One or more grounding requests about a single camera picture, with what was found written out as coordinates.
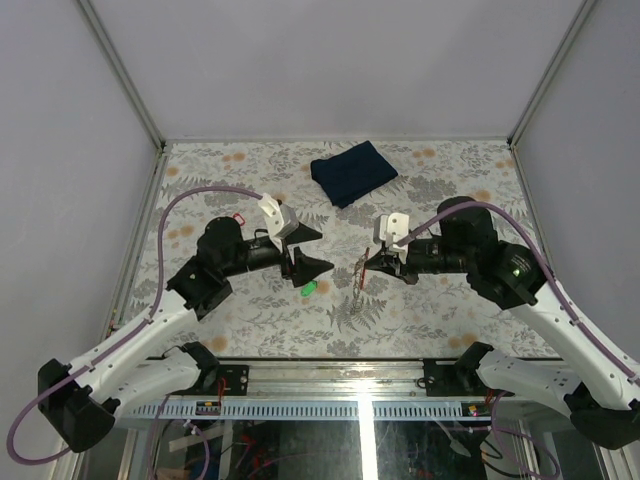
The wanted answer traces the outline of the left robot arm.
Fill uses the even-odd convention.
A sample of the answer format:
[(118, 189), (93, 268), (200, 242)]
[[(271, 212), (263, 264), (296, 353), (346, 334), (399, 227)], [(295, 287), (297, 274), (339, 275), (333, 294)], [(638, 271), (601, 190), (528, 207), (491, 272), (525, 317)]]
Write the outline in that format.
[(195, 255), (168, 280), (158, 306), (71, 362), (51, 359), (40, 367), (39, 412), (69, 449), (80, 453), (97, 445), (130, 409), (167, 394), (212, 392), (219, 362), (200, 343), (188, 342), (159, 359), (151, 354), (229, 297), (233, 276), (277, 267), (283, 279), (302, 287), (330, 271), (332, 263), (300, 249), (322, 236), (298, 223), (282, 238), (259, 229), (246, 239), (234, 218), (211, 220)]

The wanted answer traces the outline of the key with green tag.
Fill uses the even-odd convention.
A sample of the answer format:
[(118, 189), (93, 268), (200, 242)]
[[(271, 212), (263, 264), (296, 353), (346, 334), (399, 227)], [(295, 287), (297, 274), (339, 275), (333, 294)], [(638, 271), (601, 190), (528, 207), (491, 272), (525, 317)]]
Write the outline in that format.
[(318, 282), (316, 280), (310, 281), (300, 290), (300, 295), (303, 298), (308, 298), (310, 295), (312, 295), (316, 291), (317, 288), (318, 288)]

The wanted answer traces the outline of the steel key holder red handle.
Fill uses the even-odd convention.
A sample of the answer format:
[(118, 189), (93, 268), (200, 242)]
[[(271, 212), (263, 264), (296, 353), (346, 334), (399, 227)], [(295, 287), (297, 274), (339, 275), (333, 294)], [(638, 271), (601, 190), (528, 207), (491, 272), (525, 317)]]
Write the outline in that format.
[(353, 280), (352, 298), (351, 298), (351, 304), (350, 304), (350, 310), (349, 310), (351, 315), (357, 314), (361, 310), (362, 305), (364, 303), (364, 300), (362, 299), (362, 292), (364, 290), (365, 275), (366, 275), (365, 264), (369, 259), (369, 255), (370, 255), (370, 248), (367, 247), (364, 250), (364, 253), (357, 259), (357, 261), (354, 264), (354, 271), (352, 275), (352, 280)]

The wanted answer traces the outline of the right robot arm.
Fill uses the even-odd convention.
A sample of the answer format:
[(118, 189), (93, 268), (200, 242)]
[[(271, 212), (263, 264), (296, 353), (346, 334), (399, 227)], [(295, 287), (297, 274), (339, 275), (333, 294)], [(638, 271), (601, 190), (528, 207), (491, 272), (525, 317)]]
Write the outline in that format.
[(568, 418), (596, 445), (617, 450), (639, 438), (639, 363), (569, 298), (524, 229), (501, 208), (470, 197), (442, 202), (415, 229), (402, 213), (379, 216), (366, 261), (414, 285), (422, 275), (463, 274), (481, 298), (524, 322), (568, 365), (552, 370), (474, 343), (456, 363), (467, 394), (511, 392)]

